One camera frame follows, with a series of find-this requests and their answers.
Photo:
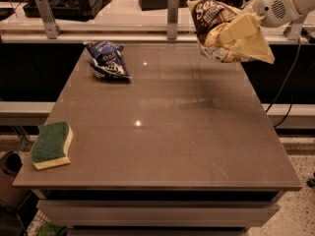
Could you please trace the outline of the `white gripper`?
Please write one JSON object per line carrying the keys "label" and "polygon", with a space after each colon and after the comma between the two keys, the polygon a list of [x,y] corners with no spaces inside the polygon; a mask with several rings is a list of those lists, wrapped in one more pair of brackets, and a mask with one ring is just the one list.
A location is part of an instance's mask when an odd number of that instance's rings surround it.
{"label": "white gripper", "polygon": [[[300,17],[294,0],[255,0],[254,12],[263,18],[262,26],[277,28]],[[237,17],[231,23],[213,29],[215,47],[223,51],[222,62],[275,62],[275,56],[264,37],[258,19],[252,14]]]}

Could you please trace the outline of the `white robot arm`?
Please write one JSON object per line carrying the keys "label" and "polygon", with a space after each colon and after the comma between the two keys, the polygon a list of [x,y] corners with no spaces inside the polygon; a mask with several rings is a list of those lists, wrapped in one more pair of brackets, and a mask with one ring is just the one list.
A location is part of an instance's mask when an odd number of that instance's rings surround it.
{"label": "white robot arm", "polygon": [[286,37],[298,40],[307,14],[314,9],[315,0],[254,0],[220,31],[215,46],[273,64],[275,56],[261,27],[278,28],[290,24]]}

